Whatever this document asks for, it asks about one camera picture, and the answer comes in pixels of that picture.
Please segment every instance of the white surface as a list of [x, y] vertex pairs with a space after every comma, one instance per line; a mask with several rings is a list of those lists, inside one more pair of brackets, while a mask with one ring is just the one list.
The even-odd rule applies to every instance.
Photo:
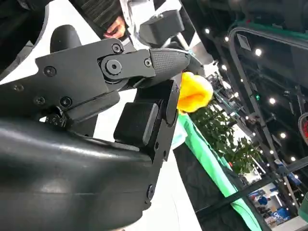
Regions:
[[[50, 38], [54, 29], [60, 25], [72, 25], [82, 44], [99, 40], [89, 25], [78, 14], [67, 0], [55, 0], [49, 4], [49, 19], [46, 31], [32, 53], [0, 84], [10, 82], [38, 70], [34, 59], [50, 53]], [[120, 118], [126, 102], [134, 99], [136, 90], [120, 92], [121, 100], [118, 104], [99, 114], [94, 137], [113, 141], [113, 131]], [[171, 152], [168, 162], [164, 162], [152, 200], [152, 206], [144, 211], [142, 218], [127, 227], [128, 231], [200, 231], [200, 225], [193, 211], [183, 182], [180, 178], [175, 157]]]
[[301, 217], [297, 216], [275, 228], [272, 228], [273, 231], [300, 231], [308, 227], [308, 223], [305, 222]]

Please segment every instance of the tree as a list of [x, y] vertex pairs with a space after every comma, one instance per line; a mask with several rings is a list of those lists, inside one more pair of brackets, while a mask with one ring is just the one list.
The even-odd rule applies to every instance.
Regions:
[[225, 157], [232, 164], [234, 172], [250, 172], [254, 163], [252, 157], [258, 159], [259, 153], [246, 138], [234, 140], [232, 126], [236, 121], [233, 118], [213, 105], [200, 108], [191, 113], [190, 117], [218, 156]]

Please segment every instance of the yellow object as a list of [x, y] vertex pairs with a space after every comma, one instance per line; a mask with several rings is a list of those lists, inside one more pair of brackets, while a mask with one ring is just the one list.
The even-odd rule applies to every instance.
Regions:
[[184, 112], [195, 112], [200, 107], [207, 106], [212, 99], [213, 87], [202, 76], [191, 72], [182, 74], [178, 109]]

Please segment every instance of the screw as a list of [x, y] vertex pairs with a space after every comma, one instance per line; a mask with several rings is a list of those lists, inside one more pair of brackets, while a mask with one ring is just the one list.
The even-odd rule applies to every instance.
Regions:
[[70, 105], [72, 105], [72, 100], [71, 98], [64, 96], [60, 99], [60, 104], [62, 107], [69, 107]]
[[46, 102], [46, 100], [45, 100], [45, 98], [42, 97], [42, 96], [38, 96], [38, 97], [35, 97], [35, 98], [34, 98], [34, 103], [35, 103], [36, 105], [44, 105], [45, 102]]
[[119, 44], [112, 45], [112, 50], [114, 51], [114, 53], [117, 53], [117, 54], [122, 52], [122, 49]]
[[111, 59], [106, 63], [106, 69], [111, 75], [118, 75], [122, 71], [122, 65], [118, 60]]
[[152, 200], [153, 196], [154, 196], [154, 186], [152, 184], [150, 184], [149, 188], [148, 188], [148, 192], [147, 192], [147, 197]]
[[53, 77], [56, 75], [56, 73], [57, 73], [57, 70], [53, 66], [47, 66], [44, 68], [44, 74], [47, 77]]
[[151, 59], [148, 58], [148, 59], [144, 60], [144, 65], [146, 65], [147, 67], [150, 67], [152, 65]]
[[13, 90], [21, 92], [21, 91], [24, 90], [24, 86], [21, 85], [21, 84], [16, 84], [16, 85], [13, 86]]

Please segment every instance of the green fabric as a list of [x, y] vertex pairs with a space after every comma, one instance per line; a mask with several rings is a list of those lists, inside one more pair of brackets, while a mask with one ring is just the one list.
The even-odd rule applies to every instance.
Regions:
[[306, 222], [308, 222], [308, 193], [305, 195], [302, 204], [298, 210], [298, 215]]
[[[237, 189], [230, 183], [219, 165], [220, 162], [224, 166], [225, 164], [228, 166], [227, 161], [221, 160], [217, 156], [216, 152], [210, 148], [210, 145], [207, 143], [188, 115], [179, 115], [178, 120], [188, 135], [185, 140], [186, 145], [199, 160], [222, 194], [227, 197], [236, 193]], [[257, 219], [243, 199], [233, 202], [232, 207], [242, 216], [251, 231], [262, 231]]]

